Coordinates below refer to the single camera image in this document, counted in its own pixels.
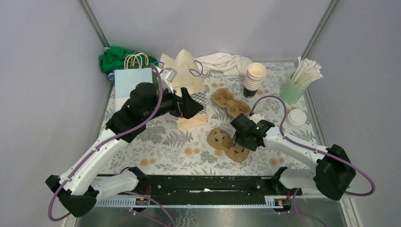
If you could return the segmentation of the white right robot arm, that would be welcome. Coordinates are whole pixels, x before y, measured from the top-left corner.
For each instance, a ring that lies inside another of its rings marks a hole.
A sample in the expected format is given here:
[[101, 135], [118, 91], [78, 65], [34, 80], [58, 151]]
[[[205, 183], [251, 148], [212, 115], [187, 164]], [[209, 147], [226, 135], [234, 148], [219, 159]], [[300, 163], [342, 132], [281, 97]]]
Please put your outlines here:
[[251, 151], [258, 147], [275, 149], [307, 166], [306, 169], [278, 170], [271, 182], [273, 192], [278, 195], [301, 188], [318, 190], [327, 198], [338, 201], [356, 175], [353, 168], [337, 160], [349, 161], [344, 149], [338, 145], [327, 148], [286, 135], [260, 114], [247, 117], [241, 113], [230, 124], [235, 130], [233, 140], [240, 146]]

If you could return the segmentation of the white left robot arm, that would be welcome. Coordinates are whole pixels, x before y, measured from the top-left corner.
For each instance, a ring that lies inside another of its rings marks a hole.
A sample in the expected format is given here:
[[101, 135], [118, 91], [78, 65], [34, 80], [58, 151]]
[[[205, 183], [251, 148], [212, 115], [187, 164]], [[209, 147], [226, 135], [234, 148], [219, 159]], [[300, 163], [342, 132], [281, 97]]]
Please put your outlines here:
[[65, 173], [46, 179], [53, 199], [58, 199], [68, 214], [78, 218], [87, 214], [100, 200], [127, 191], [142, 194], [148, 188], [148, 178], [137, 167], [100, 180], [96, 176], [110, 158], [146, 129], [148, 121], [167, 113], [190, 119], [203, 108], [184, 87], [178, 96], [152, 83], [138, 84], [85, 155]]

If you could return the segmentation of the blue checkered paper bag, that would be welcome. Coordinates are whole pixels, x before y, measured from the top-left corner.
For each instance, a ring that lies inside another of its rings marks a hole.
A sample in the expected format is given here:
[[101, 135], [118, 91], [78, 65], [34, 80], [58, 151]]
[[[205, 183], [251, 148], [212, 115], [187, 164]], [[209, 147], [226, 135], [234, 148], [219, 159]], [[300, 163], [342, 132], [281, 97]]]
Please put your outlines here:
[[206, 111], [206, 89], [201, 78], [202, 66], [198, 66], [191, 53], [185, 49], [182, 49], [175, 58], [163, 53], [160, 61], [164, 63], [163, 68], [172, 68], [177, 72], [172, 82], [177, 95], [181, 96], [181, 87], [185, 87], [191, 98], [204, 106], [203, 110], [190, 119], [176, 117], [177, 128], [185, 130], [206, 124], [208, 115]]

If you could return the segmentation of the brown pulp cup carrier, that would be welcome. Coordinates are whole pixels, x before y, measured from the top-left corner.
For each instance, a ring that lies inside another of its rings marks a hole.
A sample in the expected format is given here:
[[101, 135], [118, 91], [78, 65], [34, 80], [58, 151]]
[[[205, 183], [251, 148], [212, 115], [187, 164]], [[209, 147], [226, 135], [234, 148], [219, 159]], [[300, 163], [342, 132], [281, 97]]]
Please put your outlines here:
[[207, 136], [207, 143], [216, 150], [222, 150], [228, 158], [234, 162], [241, 163], [246, 160], [250, 150], [242, 147], [230, 135], [221, 128], [214, 128]]

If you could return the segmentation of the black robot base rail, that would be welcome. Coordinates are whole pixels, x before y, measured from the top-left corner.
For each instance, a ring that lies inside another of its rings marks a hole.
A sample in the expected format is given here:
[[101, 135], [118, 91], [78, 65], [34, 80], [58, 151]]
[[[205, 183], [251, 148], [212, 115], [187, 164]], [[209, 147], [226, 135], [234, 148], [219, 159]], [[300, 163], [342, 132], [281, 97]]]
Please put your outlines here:
[[262, 205], [266, 196], [287, 198], [302, 190], [274, 176], [144, 175], [132, 190], [162, 205]]

